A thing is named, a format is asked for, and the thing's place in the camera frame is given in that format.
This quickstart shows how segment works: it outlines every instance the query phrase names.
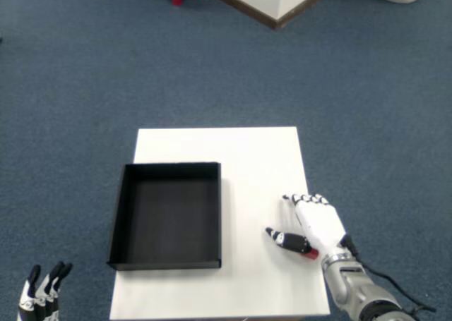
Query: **blue carpet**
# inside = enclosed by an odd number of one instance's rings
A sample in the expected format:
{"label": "blue carpet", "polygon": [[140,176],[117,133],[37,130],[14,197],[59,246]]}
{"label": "blue carpet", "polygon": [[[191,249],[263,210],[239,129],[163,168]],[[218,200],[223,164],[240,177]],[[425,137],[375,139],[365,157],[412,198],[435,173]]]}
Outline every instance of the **blue carpet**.
{"label": "blue carpet", "polygon": [[0,319],[60,259],[61,317],[108,319],[138,128],[287,125],[362,257],[449,319],[451,23],[451,0],[321,0],[278,32],[218,0],[0,0]]}

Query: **wooden baseboard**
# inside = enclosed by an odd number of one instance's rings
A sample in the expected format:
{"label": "wooden baseboard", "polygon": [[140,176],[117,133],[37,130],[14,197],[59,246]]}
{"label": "wooden baseboard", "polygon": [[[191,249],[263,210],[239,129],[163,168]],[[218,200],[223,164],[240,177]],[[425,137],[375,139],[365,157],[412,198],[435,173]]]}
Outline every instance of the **wooden baseboard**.
{"label": "wooden baseboard", "polygon": [[221,0],[226,4],[234,7],[235,9],[241,11],[242,13],[250,16],[251,18],[267,25],[270,28],[278,29],[284,27],[289,21],[291,21],[295,16],[300,14],[306,8],[314,5],[318,0],[304,0],[298,6],[294,7],[291,11],[287,12],[284,16],[279,19],[272,18],[267,14],[261,12],[257,8],[244,3],[242,0]]}

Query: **white robotic hand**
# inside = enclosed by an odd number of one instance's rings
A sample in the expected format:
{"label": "white robotic hand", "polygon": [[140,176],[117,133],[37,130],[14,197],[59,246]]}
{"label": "white robotic hand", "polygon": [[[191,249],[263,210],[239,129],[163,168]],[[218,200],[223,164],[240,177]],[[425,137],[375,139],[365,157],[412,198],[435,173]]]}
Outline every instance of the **white robotic hand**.
{"label": "white robotic hand", "polygon": [[35,285],[41,267],[35,265],[25,281],[18,306],[18,321],[59,321],[58,293],[61,280],[72,269],[72,264],[58,262],[44,278],[40,286]]}
{"label": "white robotic hand", "polygon": [[304,235],[322,259],[344,253],[344,249],[338,247],[345,235],[344,226],[327,199],[320,194],[285,195],[284,199],[293,202]]}
{"label": "white robotic hand", "polygon": [[[315,259],[319,255],[326,283],[335,304],[353,321],[415,321],[419,310],[435,312],[403,290],[390,276],[364,264],[345,233],[338,213],[327,199],[315,195],[284,195],[295,206],[295,216],[304,236],[266,228],[278,246]],[[387,279],[405,297],[417,305],[412,312],[402,309],[396,298],[377,286],[366,270]]]}

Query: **black tray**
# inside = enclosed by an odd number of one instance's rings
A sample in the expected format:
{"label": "black tray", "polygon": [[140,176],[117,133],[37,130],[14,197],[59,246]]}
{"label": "black tray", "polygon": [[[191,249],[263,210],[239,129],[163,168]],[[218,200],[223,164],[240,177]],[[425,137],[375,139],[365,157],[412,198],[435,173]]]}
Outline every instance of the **black tray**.
{"label": "black tray", "polygon": [[216,162],[127,164],[108,265],[116,270],[221,267]]}

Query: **white table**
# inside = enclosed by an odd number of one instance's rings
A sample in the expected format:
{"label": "white table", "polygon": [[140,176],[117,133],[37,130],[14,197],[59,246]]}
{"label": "white table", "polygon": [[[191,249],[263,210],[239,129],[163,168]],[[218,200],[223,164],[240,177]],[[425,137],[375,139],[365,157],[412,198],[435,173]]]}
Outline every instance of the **white table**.
{"label": "white table", "polygon": [[285,193],[306,193],[297,129],[140,129],[135,163],[220,162],[222,267],[117,272],[111,320],[329,314],[319,259],[281,250],[300,232]]}

